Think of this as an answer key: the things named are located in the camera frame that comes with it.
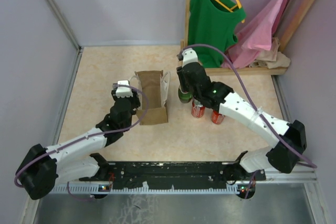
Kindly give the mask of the green Perrier glass bottle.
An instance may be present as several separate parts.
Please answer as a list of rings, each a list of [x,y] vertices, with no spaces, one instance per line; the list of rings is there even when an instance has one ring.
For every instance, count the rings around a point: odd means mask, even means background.
[[[189,103],[192,100],[192,94],[190,92],[182,91],[182,88],[178,89],[178,98],[181,103]]]

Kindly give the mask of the red cola can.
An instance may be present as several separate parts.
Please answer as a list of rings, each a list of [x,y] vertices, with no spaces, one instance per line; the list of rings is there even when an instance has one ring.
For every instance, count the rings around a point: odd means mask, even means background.
[[[195,118],[201,118],[203,117],[205,112],[205,107],[197,100],[193,100],[192,102],[192,110],[191,115]]]
[[[225,116],[216,112],[215,110],[212,111],[212,115],[211,115],[211,121],[214,123],[214,124],[221,124],[224,120]]]

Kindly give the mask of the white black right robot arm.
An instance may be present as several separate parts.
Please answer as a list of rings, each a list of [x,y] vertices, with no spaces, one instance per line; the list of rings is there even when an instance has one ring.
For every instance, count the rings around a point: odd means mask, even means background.
[[[230,86],[212,81],[198,62],[177,67],[176,72],[183,92],[190,93],[202,106],[245,125],[268,143],[268,147],[242,156],[234,167],[239,179],[271,167],[285,174],[292,172],[307,148],[305,126],[300,121],[290,123],[253,108]]]

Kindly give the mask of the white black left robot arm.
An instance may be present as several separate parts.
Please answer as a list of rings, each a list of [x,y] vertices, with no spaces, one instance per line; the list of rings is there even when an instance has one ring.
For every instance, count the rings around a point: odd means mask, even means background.
[[[88,132],[61,144],[32,146],[15,173],[15,186],[37,200],[58,184],[82,178],[106,179],[109,164],[97,151],[115,143],[135,126],[132,117],[140,107],[140,99],[147,99],[142,91],[124,83],[117,84],[111,94],[114,105],[110,112]]]

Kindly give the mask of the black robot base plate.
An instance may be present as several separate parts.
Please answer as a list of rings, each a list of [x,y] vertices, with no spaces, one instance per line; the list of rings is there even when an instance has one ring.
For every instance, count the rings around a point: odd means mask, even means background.
[[[248,173],[233,162],[107,162],[93,155],[101,168],[81,182],[95,183],[91,194],[231,194],[251,198],[257,181],[266,180],[264,170]]]

